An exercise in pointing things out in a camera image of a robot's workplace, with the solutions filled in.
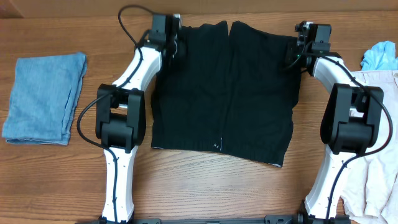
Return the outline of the black shorts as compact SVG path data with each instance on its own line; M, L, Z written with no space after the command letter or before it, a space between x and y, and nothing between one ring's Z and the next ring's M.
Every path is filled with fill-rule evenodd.
M281 167L301 82L284 61L297 39L239 21L183 27L178 37L187 54L157 76L151 146Z

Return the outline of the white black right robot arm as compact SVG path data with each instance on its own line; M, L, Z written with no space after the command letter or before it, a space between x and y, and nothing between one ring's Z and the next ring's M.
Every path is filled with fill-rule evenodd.
M388 110L381 88L355 79L338 53L330 50L331 25L303 21L295 26L298 39L289 44L287 69L297 65L317 79L330 94L320 126L325 154L315 183L299 212L288 223L349 223L336 213L352 166L375 145L382 114Z

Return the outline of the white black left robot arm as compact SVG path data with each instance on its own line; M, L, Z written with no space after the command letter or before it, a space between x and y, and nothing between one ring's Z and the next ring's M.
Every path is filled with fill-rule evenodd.
M125 72L98 88L96 137L104 146L106 199L100 223L132 223L134 159L146 133L144 93L151 80L182 46L180 14L154 14L147 37L135 49Z

